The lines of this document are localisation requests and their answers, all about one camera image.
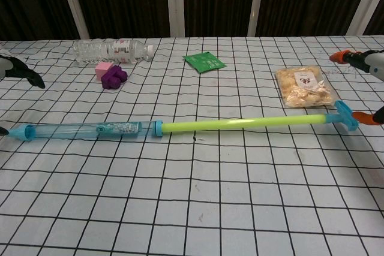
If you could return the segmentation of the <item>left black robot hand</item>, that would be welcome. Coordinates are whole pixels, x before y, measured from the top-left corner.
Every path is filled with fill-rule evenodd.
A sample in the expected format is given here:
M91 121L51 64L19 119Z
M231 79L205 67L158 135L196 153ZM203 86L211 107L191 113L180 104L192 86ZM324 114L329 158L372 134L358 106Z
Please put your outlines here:
M4 77L27 79L32 86L45 88L44 81L38 73L28 68L20 59L12 56L1 55L1 79ZM32 125L21 125L10 130L1 127L1 136L13 137L21 141L32 140L35 137L35 129Z

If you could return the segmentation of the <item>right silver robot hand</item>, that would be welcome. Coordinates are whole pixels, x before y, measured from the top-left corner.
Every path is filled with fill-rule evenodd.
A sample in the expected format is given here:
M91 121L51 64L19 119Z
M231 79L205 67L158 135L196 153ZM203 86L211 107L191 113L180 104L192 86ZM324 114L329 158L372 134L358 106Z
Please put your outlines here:
M365 73L370 73L383 80L383 50L368 50L366 52L351 52L343 50L334 53L329 60L338 64L349 64ZM352 117L366 125L383 125L383 107L374 114L353 112Z

